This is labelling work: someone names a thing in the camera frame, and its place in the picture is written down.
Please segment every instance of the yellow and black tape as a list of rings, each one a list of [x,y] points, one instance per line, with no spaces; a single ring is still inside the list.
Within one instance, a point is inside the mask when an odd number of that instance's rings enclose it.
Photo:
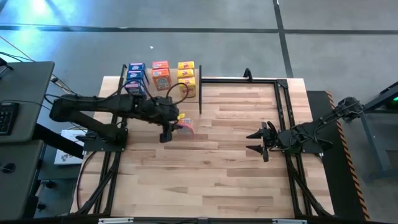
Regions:
[[[331,96],[331,93],[329,91],[326,91],[326,93],[329,96],[329,102],[330,102],[331,108],[335,109],[335,103],[333,102],[333,97]],[[351,154],[349,153],[349,150],[348,150],[348,147],[347,147],[347,142],[346,142],[346,139],[345,139],[344,134],[343,134],[343,128],[341,127],[341,124],[340,124],[339,121],[337,121],[336,124],[337,124],[338,132],[340,133],[340,138],[341,138],[341,142],[343,143],[343,148],[344,148],[345,156],[347,158],[347,163],[348,163],[348,166],[349,166],[349,170],[351,171],[351,175],[352,175],[353,180],[354,180],[356,193],[358,194],[359,202],[361,203],[362,211],[363,211],[364,216],[365,216],[365,220],[366,221],[370,221],[369,213],[368,213],[368,210],[367,210],[366,205],[365,205],[365,200],[363,199],[362,190],[361,190],[361,187],[359,186],[359,180],[358,180],[358,177],[357,177],[357,175],[355,173],[353,160],[351,159]]]

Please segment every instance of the blue box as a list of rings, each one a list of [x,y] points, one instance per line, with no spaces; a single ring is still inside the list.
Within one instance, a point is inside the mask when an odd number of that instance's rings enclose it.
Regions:
[[[145,63],[130,63],[129,64],[129,71],[144,71],[145,72],[146,66]]]
[[[124,86],[124,89],[132,95],[146,95],[143,85],[145,84],[142,81],[134,80]]]
[[[144,71],[128,71],[126,82],[129,80],[141,80],[146,86],[149,86],[149,80]]]

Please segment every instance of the concrete floor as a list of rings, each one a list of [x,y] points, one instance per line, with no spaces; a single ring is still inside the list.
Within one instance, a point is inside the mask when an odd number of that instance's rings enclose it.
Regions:
[[[272,0],[13,0],[5,1],[1,24],[99,27],[188,27],[276,29]],[[398,29],[395,0],[280,0],[285,29]],[[256,77],[286,77],[278,34],[41,32],[0,34],[35,60],[55,62],[54,74],[82,95],[98,93],[104,75],[119,75],[129,62],[194,60],[204,76],[240,77],[249,67]],[[355,96],[362,102],[397,81],[396,35],[286,35],[295,78],[308,90],[330,90],[335,102]],[[20,53],[0,41],[1,51]],[[49,93],[62,94],[51,85]],[[39,122],[54,131],[42,111]],[[374,171],[359,121],[344,124],[354,166],[371,219],[398,220],[398,179],[364,183]]]

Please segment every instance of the wooden table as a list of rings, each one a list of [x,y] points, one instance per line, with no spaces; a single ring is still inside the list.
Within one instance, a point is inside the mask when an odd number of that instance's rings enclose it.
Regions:
[[[99,95],[114,92],[118,81],[119,77],[104,77]],[[288,79],[288,84],[296,123],[311,121],[303,79]],[[178,105],[180,112],[193,120],[192,138],[174,132],[172,142],[161,144],[161,127],[129,120],[129,139],[119,166],[112,216],[294,217],[284,156],[270,152],[269,162],[263,162],[258,153],[245,148],[261,143],[260,139],[246,139],[261,127],[261,121],[271,121],[279,128],[273,86],[203,84],[202,90],[202,115],[195,99]],[[95,113],[95,118],[103,123],[111,121],[106,113]],[[82,203],[98,185],[103,156],[97,153],[83,173]],[[308,188],[333,213],[321,161],[310,154],[302,157]],[[298,194],[304,211],[302,194]]]

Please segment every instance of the keyboard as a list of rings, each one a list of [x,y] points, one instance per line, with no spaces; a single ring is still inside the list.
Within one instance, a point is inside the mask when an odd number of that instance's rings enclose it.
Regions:
[[[0,136],[10,135],[18,115],[19,103],[0,104]]]

